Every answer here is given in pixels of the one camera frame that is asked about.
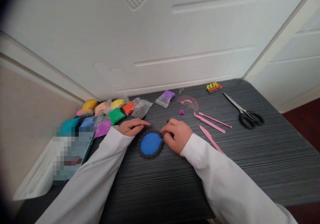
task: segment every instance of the small purple clay piece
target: small purple clay piece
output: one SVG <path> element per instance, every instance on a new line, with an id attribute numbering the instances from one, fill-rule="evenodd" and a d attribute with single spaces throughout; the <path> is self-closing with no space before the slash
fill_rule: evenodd
<path id="1" fill-rule="evenodd" d="M 171 100 L 174 97 L 174 95 L 175 95 L 174 92 L 165 90 L 163 93 L 163 98 Z"/>

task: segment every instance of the scissors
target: scissors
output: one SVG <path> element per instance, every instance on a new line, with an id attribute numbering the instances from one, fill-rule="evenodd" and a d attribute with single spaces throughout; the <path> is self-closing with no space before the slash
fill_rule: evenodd
<path id="1" fill-rule="evenodd" d="M 249 129 L 254 129 L 256 128 L 256 125 L 263 125 L 264 120 L 262 116 L 260 116 L 258 113 L 253 112 L 253 111 L 247 111 L 243 109 L 241 106 L 239 106 L 231 97 L 229 97 L 227 94 L 223 92 L 223 94 L 229 99 L 229 101 L 236 106 L 236 108 L 239 109 L 240 115 L 239 115 L 239 120 L 240 122 Z"/>

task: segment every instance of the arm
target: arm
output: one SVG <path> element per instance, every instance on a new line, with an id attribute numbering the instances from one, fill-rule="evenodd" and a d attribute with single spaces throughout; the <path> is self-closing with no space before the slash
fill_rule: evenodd
<path id="1" fill-rule="evenodd" d="M 118 131 L 112 127 L 36 223 L 98 223 L 127 147 L 143 125 L 150 124 L 134 119 Z"/>
<path id="2" fill-rule="evenodd" d="M 185 123 L 170 122 L 162 131 L 172 132 L 174 139 L 166 133 L 166 142 L 194 167 L 202 179 L 208 203 L 222 223 L 296 223 L 230 158 L 192 133 Z"/>

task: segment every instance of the finger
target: finger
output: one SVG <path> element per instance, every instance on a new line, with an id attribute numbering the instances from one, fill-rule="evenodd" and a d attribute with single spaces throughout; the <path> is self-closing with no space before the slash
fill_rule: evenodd
<path id="1" fill-rule="evenodd" d="M 168 122 L 168 124 L 177 126 L 180 123 L 180 121 L 178 121 L 177 119 L 171 118 L 170 121 Z"/>
<path id="2" fill-rule="evenodd" d="M 128 127 L 132 128 L 135 126 L 139 126 L 139 125 L 145 125 L 145 126 L 150 126 L 151 124 L 147 121 L 143 121 L 139 118 L 136 119 L 132 119 L 128 121 Z"/>
<path id="3" fill-rule="evenodd" d="M 166 134 L 164 134 L 164 140 L 169 146 L 173 146 L 176 143 L 176 141 L 173 139 L 169 132 L 166 132 Z"/>
<path id="4" fill-rule="evenodd" d="M 136 126 L 135 128 L 131 129 L 130 131 L 128 131 L 126 133 L 127 136 L 135 136 L 137 135 L 139 132 L 142 131 L 142 129 L 144 128 L 144 125 L 140 125 L 140 126 Z"/>
<path id="5" fill-rule="evenodd" d="M 177 127 L 171 124 L 167 124 L 165 125 L 162 129 L 161 129 L 161 133 L 163 132 L 171 132 L 173 134 L 175 134 L 175 132 L 177 131 Z"/>

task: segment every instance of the yellow clay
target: yellow clay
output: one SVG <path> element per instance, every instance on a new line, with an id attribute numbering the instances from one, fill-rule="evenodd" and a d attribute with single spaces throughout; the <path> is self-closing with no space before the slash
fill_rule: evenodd
<path id="1" fill-rule="evenodd" d="M 93 109 L 97 106 L 97 104 L 98 104 L 97 100 L 87 101 L 83 104 L 83 107 L 81 110 L 83 112 L 93 111 Z"/>
<path id="2" fill-rule="evenodd" d="M 112 103 L 112 109 L 121 108 L 123 105 L 124 105 L 124 100 L 123 100 L 123 99 L 115 100 L 115 101 Z"/>

